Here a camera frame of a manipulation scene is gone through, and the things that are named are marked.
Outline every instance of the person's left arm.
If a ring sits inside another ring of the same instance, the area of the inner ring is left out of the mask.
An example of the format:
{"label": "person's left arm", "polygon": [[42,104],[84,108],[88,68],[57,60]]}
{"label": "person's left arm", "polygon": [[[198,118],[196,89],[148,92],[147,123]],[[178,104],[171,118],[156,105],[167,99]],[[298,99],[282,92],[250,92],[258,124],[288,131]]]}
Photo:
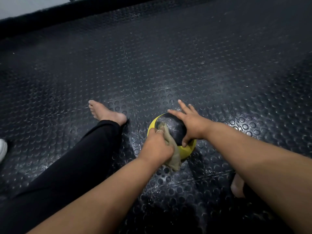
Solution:
{"label": "person's left arm", "polygon": [[28,234],[112,233],[156,170],[173,155],[162,133],[152,128],[138,156]]}

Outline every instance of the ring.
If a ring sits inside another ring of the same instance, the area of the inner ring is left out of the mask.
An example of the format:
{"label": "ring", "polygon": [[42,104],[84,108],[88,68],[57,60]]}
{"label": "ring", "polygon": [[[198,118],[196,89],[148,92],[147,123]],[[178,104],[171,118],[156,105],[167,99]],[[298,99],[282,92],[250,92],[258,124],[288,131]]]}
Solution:
{"label": "ring", "polygon": [[165,134],[163,130],[157,130],[156,133],[157,132],[161,132],[161,133]]}

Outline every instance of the wall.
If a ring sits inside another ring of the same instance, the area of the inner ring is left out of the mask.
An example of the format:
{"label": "wall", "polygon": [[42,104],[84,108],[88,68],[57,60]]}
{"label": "wall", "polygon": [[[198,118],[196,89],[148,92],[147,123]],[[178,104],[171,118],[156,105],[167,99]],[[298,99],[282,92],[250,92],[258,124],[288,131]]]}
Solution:
{"label": "wall", "polygon": [[67,2],[69,0],[0,0],[0,19],[32,13]]}

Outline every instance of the pant leg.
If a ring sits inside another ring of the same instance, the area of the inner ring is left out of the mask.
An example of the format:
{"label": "pant leg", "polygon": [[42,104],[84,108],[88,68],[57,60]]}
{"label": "pant leg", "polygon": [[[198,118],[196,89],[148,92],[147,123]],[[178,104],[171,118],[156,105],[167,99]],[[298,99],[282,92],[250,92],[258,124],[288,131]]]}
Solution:
{"label": "pant leg", "polygon": [[100,121],[0,209],[1,233],[26,233],[101,183],[120,141],[120,126],[112,121]]}

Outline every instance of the white shoe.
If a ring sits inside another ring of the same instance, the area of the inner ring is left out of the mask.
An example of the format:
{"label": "white shoe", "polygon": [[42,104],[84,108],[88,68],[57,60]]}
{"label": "white shoe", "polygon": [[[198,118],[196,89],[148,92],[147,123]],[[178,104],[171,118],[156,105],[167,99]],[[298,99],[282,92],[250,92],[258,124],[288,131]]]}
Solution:
{"label": "white shoe", "polygon": [[0,162],[4,159],[7,152],[7,143],[4,139],[0,139]]}

